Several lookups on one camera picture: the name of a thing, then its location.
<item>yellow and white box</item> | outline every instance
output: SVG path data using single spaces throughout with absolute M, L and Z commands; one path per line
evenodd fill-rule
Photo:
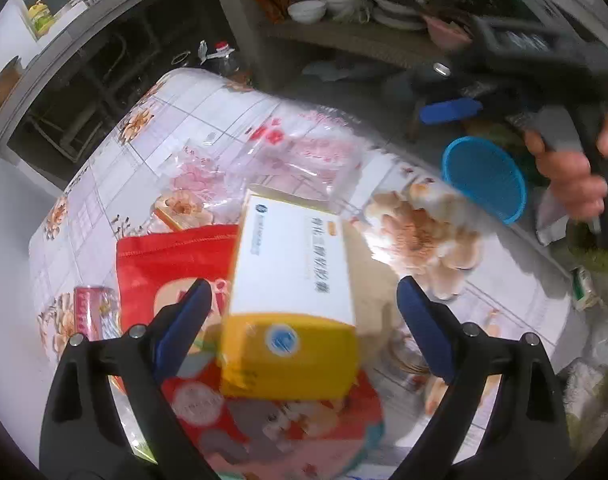
M 273 190 L 250 193 L 232 283 L 219 355 L 224 395 L 348 393 L 357 337 L 337 215 Z

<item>blue circular logo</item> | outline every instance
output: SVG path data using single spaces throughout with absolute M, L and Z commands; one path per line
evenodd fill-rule
M 299 338 L 288 325 L 273 325 L 266 332 L 266 346 L 271 352 L 286 357 L 299 350 Z

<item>metal screw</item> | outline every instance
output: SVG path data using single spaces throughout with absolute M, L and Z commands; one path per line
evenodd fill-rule
M 462 330 L 468 337 L 477 337 L 482 329 L 475 323 L 467 322 L 462 325 Z
M 444 77 L 450 77 L 450 68 L 442 63 L 435 63 L 433 65 L 433 70 L 439 75 L 443 75 Z
M 128 330 L 128 335 L 130 335 L 133 339 L 139 339 L 143 337 L 146 333 L 146 325 L 135 325 L 130 327 Z
M 540 338 L 537 334 L 533 334 L 532 332 L 527 332 L 524 335 L 524 341 L 531 346 L 537 346 L 540 344 Z
M 70 343 L 70 346 L 79 346 L 82 344 L 83 341 L 84 341 L 84 334 L 80 334 L 79 332 L 77 332 L 76 334 L 73 334 L 71 336 L 71 338 L 68 340 L 68 342 Z

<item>wooden shelf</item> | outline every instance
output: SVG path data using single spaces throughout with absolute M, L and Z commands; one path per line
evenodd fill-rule
M 379 59 L 401 68 L 412 68 L 440 56 L 426 32 L 408 32 L 379 23 L 336 23 L 323 21 L 305 25 L 284 22 L 262 25 L 261 32 L 271 38 L 302 41 L 353 54 Z

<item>hand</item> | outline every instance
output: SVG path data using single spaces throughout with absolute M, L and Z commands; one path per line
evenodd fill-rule
M 526 132 L 524 140 L 535 156 L 538 170 L 550 179 L 551 192 L 572 218 L 588 220 L 604 211 L 604 197 L 608 194 L 606 181 L 591 175 L 591 165 L 583 153 L 547 152 L 537 132 Z M 597 148 L 608 158 L 608 115 Z

